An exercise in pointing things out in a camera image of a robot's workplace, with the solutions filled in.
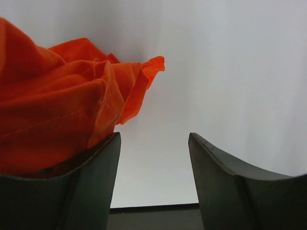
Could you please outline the orange t-shirt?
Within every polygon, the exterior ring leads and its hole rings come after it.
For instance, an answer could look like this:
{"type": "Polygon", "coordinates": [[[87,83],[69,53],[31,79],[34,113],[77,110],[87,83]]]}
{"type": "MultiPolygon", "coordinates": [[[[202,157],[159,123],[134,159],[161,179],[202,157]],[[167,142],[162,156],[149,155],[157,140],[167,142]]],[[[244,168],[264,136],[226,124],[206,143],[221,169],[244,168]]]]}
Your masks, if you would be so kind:
{"type": "Polygon", "coordinates": [[[51,48],[0,20],[0,172],[50,168],[135,117],[165,59],[120,62],[89,39],[51,48]]]}

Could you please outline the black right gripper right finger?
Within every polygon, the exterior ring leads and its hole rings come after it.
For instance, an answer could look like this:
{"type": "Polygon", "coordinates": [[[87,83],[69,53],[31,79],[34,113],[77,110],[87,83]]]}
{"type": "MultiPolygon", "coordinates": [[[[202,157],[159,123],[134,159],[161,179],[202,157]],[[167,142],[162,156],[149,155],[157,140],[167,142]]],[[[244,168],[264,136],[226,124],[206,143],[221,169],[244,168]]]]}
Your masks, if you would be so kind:
{"type": "Polygon", "coordinates": [[[189,154],[206,230],[304,230],[307,177],[249,164],[196,133],[189,154]]]}

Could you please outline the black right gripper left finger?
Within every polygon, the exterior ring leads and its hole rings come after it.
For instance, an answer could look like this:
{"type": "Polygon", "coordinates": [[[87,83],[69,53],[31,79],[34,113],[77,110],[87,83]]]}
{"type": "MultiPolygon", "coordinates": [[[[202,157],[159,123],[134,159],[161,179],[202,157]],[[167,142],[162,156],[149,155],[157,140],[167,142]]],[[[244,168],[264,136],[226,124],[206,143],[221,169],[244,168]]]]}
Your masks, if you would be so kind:
{"type": "Polygon", "coordinates": [[[0,177],[3,230],[104,230],[118,170],[121,136],[37,173],[0,177]]]}

